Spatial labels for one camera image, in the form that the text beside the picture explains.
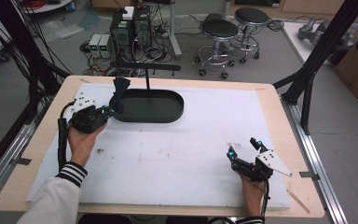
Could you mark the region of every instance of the bar stool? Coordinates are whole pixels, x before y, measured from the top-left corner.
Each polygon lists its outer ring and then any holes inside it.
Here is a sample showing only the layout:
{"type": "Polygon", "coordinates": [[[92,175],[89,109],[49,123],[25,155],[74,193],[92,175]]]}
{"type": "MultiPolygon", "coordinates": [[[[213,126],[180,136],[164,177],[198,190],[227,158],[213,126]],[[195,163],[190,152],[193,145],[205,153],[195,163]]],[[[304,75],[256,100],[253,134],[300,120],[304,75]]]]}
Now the bar stool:
{"type": "Polygon", "coordinates": [[[266,25],[269,16],[256,8],[242,7],[235,11],[234,18],[237,22],[244,25],[242,32],[237,35],[235,42],[230,44],[236,49],[245,51],[245,56],[240,58],[240,63],[246,63],[248,51],[255,51],[254,58],[260,58],[260,47],[258,41],[252,36],[254,30],[266,25]]]}
{"type": "Polygon", "coordinates": [[[228,50],[220,47],[221,42],[229,41],[238,34],[238,28],[236,25],[229,21],[224,20],[209,20],[202,24],[201,31],[205,36],[208,36],[214,40],[213,45],[207,45],[200,48],[199,52],[195,56],[195,62],[202,62],[199,74],[205,76],[206,71],[203,66],[207,64],[222,65],[223,72],[221,78],[228,78],[225,64],[234,66],[234,61],[231,59],[231,55],[228,50]]]}

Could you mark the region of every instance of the black tray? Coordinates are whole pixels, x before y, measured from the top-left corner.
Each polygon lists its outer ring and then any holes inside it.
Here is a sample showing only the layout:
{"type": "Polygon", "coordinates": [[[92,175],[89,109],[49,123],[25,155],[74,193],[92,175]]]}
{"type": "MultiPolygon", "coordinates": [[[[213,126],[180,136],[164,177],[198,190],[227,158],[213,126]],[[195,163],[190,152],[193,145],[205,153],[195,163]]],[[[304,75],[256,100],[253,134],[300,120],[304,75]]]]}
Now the black tray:
{"type": "Polygon", "coordinates": [[[121,96],[123,114],[113,117],[123,122],[170,123],[179,119],[185,102],[180,94],[166,90],[126,90],[121,96]]]}

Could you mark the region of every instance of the white sleeve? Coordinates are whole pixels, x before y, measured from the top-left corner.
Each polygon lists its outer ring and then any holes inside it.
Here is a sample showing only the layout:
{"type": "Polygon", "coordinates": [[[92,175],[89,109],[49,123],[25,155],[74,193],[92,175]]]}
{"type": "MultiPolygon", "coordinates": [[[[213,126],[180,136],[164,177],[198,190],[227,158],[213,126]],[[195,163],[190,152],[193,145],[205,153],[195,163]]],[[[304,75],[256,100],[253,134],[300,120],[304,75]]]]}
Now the white sleeve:
{"type": "Polygon", "coordinates": [[[68,162],[60,173],[48,179],[34,196],[28,211],[18,224],[76,223],[80,184],[87,175],[83,167],[68,162]]]}

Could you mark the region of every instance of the human hand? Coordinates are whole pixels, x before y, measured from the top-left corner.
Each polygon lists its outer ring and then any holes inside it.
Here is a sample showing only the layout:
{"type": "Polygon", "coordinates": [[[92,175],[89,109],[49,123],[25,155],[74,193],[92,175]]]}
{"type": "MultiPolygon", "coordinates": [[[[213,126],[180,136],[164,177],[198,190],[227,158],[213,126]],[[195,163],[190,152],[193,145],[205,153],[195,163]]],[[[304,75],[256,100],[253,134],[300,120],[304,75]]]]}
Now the human hand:
{"type": "Polygon", "coordinates": [[[75,128],[69,129],[68,142],[72,151],[72,162],[83,167],[86,165],[90,158],[92,148],[95,145],[95,139],[105,127],[106,124],[95,130],[93,133],[81,133],[75,128]]]}
{"type": "Polygon", "coordinates": [[[247,217],[260,217],[261,199],[264,195],[266,183],[251,182],[247,177],[241,175],[242,198],[247,217]]]}

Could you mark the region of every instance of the wooden table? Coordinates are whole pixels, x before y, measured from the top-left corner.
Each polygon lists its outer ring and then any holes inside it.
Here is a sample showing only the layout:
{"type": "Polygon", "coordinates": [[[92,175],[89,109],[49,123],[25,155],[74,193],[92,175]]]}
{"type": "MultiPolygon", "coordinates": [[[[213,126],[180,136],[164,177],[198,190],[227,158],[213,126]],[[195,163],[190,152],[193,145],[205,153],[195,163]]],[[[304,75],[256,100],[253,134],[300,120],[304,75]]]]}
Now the wooden table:
{"type": "MultiPolygon", "coordinates": [[[[29,202],[26,197],[34,183],[39,165],[57,132],[57,118],[62,108],[73,101],[76,91],[82,83],[112,84],[111,77],[68,77],[55,100],[43,118],[34,137],[22,154],[30,159],[29,165],[18,164],[0,193],[0,211],[26,211],[29,202]]],[[[324,210],[310,178],[302,178],[299,172],[308,171],[302,158],[289,121],[283,111],[278,93],[270,84],[234,83],[216,81],[151,79],[151,86],[165,87],[197,87],[232,90],[256,91],[268,125],[274,149],[293,172],[293,177],[284,177],[287,193],[291,200],[288,210],[268,210],[268,217],[322,217],[324,210]]],[[[145,85],[143,78],[131,78],[131,85],[145,85]]],[[[156,206],[156,205],[127,205],[127,204],[89,204],[79,205],[80,213],[109,213],[136,215],[186,215],[208,217],[243,217],[240,208],[206,207],[206,206],[156,206]]]]}

